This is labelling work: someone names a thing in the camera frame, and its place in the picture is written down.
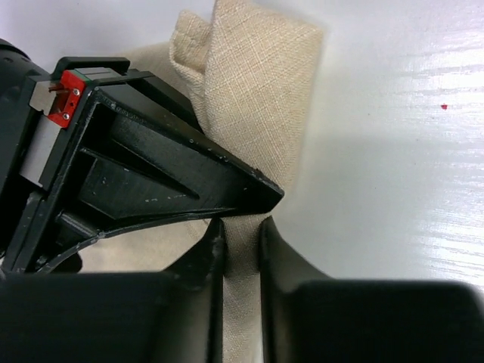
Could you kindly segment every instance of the white table surface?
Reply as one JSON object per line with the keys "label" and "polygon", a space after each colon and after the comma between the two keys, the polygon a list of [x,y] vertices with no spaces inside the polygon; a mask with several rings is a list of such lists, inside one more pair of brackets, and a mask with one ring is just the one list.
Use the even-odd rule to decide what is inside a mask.
{"label": "white table surface", "polygon": [[[484,287],[484,3],[260,2],[327,31],[283,236],[334,277]],[[0,38],[51,70],[165,41],[212,3],[2,0]]]}

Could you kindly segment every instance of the red mounting block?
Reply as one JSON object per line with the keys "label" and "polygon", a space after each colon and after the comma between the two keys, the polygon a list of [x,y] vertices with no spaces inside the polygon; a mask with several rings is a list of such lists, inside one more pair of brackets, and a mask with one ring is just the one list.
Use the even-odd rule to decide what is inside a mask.
{"label": "red mounting block", "polygon": [[57,92],[57,98],[53,107],[54,112],[49,114],[48,118],[63,129],[68,127],[84,89],[85,81],[75,71],[65,70],[58,87],[53,90]]}

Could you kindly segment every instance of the beige fabric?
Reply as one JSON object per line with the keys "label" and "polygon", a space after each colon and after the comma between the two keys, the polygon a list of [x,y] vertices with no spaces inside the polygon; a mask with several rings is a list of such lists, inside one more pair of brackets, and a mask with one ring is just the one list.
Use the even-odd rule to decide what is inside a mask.
{"label": "beige fabric", "polygon": [[[218,0],[212,23],[182,12],[169,49],[158,45],[128,56],[137,68],[188,93],[209,138],[287,190],[298,160],[320,45],[321,31],[314,26],[248,1]],[[256,235],[263,218],[224,221],[229,245],[224,362],[253,361],[260,336]],[[118,259],[126,250],[127,264],[164,267],[183,254],[204,227],[199,221],[152,228],[117,237],[112,244],[117,247],[111,247],[116,248],[114,253],[102,243],[92,254],[98,259],[116,254]],[[140,243],[149,253],[138,250]]]}

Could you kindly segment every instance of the black plastic bracket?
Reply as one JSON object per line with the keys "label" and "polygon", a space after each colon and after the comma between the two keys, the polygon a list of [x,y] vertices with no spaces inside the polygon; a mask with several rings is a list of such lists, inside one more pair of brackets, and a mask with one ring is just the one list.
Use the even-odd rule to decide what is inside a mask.
{"label": "black plastic bracket", "polygon": [[[12,59],[20,57],[12,47],[8,51]],[[111,71],[107,78],[83,77],[82,70],[92,67]],[[281,200],[284,192],[276,184],[201,132],[185,96],[149,72],[128,68],[124,58],[63,58],[51,76],[26,72],[24,92],[5,104],[12,118],[0,122],[0,131],[20,135],[9,126],[16,121],[25,130],[0,145],[11,151],[0,190],[7,216],[0,241],[4,271],[66,271],[64,261],[77,270],[77,252],[100,238],[192,219],[266,213]],[[37,82],[55,84],[67,70],[87,79],[85,90],[68,127],[55,131],[45,151],[39,140],[50,137],[50,121],[40,119],[29,101]],[[0,105],[7,94],[0,89]],[[41,153],[48,156],[42,173],[26,177],[36,171],[26,160]]]}

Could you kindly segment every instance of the red component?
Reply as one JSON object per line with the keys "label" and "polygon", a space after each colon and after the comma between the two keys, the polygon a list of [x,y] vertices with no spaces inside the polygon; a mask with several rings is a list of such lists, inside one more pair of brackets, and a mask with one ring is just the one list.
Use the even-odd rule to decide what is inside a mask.
{"label": "red component", "polygon": [[80,79],[73,71],[65,70],[58,85],[55,112],[48,118],[65,129],[76,112],[77,105],[85,89],[85,81]]}

